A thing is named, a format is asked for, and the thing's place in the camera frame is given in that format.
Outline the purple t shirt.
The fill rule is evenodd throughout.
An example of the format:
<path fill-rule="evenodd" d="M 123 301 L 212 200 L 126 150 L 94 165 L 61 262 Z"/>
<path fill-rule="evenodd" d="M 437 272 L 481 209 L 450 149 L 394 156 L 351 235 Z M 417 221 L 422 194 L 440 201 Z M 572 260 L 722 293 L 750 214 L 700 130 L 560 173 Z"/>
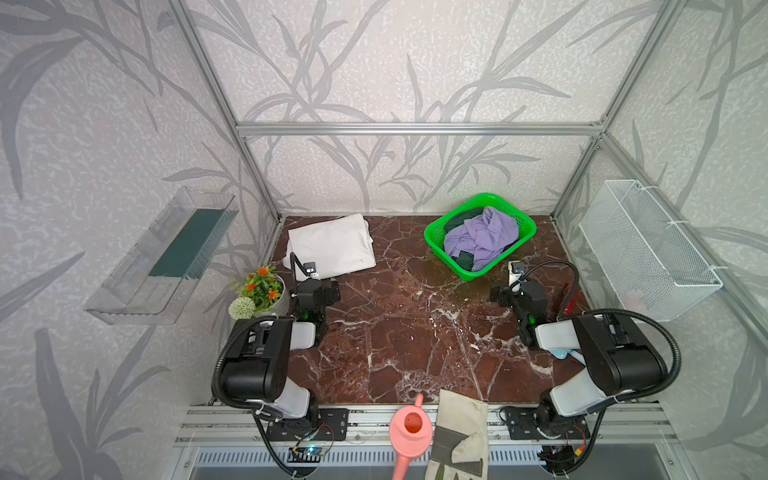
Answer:
<path fill-rule="evenodd" d="M 490 206 L 482 208 L 481 216 L 464 223 L 475 245 L 471 272 L 483 270 L 499 258 L 519 240 L 520 235 L 520 227 L 513 217 Z"/>

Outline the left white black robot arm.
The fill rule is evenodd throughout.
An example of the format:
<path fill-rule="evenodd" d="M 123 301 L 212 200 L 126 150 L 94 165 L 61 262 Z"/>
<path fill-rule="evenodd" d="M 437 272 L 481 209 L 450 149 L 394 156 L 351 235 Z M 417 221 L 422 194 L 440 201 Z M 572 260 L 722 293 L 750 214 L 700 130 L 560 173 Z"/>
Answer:
<path fill-rule="evenodd" d="M 281 291 L 288 314 L 259 315 L 253 298 L 230 304 L 235 320 L 215 363 L 211 390 L 215 400 L 248 410 L 258 420 L 295 427 L 319 426 L 316 397 L 288 374 L 290 353 L 320 344 L 326 329 L 325 309 L 341 300 L 336 279 L 307 279 Z"/>

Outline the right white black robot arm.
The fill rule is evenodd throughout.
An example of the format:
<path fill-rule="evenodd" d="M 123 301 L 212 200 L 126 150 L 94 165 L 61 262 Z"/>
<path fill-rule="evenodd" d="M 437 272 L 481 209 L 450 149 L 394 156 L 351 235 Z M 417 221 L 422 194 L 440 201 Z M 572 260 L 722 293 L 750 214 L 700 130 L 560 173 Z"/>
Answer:
<path fill-rule="evenodd" d="M 490 288 L 490 300 L 512 310 L 526 347 L 572 355 L 582 364 L 572 378 L 544 391 L 537 406 L 499 410 L 512 438 L 561 438 L 588 415 L 666 390 L 681 372 L 681 349 L 659 322 L 614 308 L 577 313 L 575 294 L 571 284 L 558 315 L 549 318 L 547 289 L 539 282 L 520 277 Z"/>

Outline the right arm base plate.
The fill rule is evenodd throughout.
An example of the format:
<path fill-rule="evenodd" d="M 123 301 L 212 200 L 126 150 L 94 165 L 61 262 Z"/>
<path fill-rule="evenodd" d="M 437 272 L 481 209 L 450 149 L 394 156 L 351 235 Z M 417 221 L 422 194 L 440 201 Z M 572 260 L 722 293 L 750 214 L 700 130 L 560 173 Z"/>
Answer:
<path fill-rule="evenodd" d="M 517 407 L 506 405 L 498 410 L 511 440 L 583 440 L 590 439 L 584 416 L 564 417 L 553 407 Z"/>

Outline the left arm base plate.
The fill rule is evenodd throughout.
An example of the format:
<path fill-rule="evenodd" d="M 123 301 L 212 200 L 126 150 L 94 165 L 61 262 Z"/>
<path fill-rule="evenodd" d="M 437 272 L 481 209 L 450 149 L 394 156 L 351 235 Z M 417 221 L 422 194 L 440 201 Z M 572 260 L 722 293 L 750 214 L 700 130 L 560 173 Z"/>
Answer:
<path fill-rule="evenodd" d="M 347 408 L 320 408 L 302 418 L 270 421 L 266 434 L 270 441 L 297 441 L 307 436 L 313 441 L 343 441 L 349 413 Z"/>

